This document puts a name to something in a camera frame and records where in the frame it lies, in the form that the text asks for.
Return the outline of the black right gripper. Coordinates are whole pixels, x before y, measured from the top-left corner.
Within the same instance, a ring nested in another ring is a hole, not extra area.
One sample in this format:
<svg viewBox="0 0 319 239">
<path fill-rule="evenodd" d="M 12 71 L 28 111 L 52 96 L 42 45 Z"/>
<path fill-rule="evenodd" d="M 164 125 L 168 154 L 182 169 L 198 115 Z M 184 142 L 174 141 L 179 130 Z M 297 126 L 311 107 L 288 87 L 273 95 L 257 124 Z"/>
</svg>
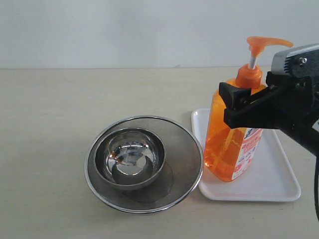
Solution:
<svg viewBox="0 0 319 239">
<path fill-rule="evenodd" d="M 226 105 L 224 122 L 230 128 L 279 129 L 310 153 L 319 155 L 319 77 L 266 76 L 266 93 L 251 96 L 251 88 L 219 84 Z"/>
</svg>

